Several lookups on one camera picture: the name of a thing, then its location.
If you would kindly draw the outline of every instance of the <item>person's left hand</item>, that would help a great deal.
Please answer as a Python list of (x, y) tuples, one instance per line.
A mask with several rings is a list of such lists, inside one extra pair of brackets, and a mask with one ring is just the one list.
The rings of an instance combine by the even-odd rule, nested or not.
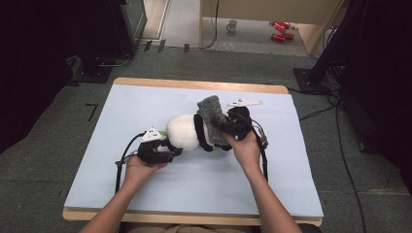
[(138, 156), (131, 156), (126, 161), (126, 174), (122, 186), (138, 187), (155, 171), (167, 166), (167, 163), (148, 165)]

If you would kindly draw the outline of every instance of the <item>white plastic object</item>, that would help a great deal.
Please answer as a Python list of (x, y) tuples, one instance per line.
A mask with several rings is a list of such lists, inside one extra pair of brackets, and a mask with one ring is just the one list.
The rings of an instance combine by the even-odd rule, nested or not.
[(165, 137), (162, 136), (157, 129), (151, 127), (146, 131), (145, 135), (140, 139), (141, 143), (147, 143), (154, 140), (164, 139)]
[(262, 105), (263, 101), (255, 101), (255, 100), (242, 100), (239, 98), (237, 101), (227, 103), (228, 107), (244, 107), (244, 106), (251, 106), (251, 105)]

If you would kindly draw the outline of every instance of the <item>person's right hand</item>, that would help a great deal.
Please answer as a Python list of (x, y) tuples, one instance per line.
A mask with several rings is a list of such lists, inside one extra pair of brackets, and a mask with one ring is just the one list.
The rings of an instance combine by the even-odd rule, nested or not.
[(243, 171), (249, 173), (260, 171), (260, 149), (255, 133), (251, 130), (243, 140), (237, 140), (230, 134), (223, 133), (227, 142), (233, 147), (234, 154)]

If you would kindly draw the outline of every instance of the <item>gray carpet floor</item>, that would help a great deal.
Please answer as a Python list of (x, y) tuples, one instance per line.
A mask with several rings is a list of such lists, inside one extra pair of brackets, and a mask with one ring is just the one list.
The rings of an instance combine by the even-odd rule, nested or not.
[[(0, 154), (0, 232), (77, 232), (85, 223), (61, 213), (112, 82), (117, 77), (281, 84), (297, 88), (292, 68), (316, 58), (215, 50), (149, 50), (114, 68), (105, 84), (66, 86), (30, 134)], [(303, 117), (329, 106), (326, 97), (292, 92)], [(96, 104), (96, 113), (90, 118)], [(344, 110), (337, 112), (349, 170), (358, 189), (367, 232), (412, 232), (412, 199), (396, 167), (380, 154), (359, 151)], [(360, 209), (339, 150), (335, 111), (301, 122), (323, 209), (323, 232), (362, 232)]]

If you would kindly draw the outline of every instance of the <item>gray cloth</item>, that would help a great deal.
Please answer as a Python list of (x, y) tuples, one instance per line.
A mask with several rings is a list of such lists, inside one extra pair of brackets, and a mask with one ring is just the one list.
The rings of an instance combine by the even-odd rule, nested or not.
[(199, 107), (197, 113), (202, 116), (203, 121), (206, 124), (209, 142), (220, 146), (228, 145), (222, 131), (215, 127), (212, 123), (212, 121), (226, 121), (222, 112), (221, 103), (219, 102), (219, 97), (216, 95), (209, 96), (197, 103), (197, 107)]

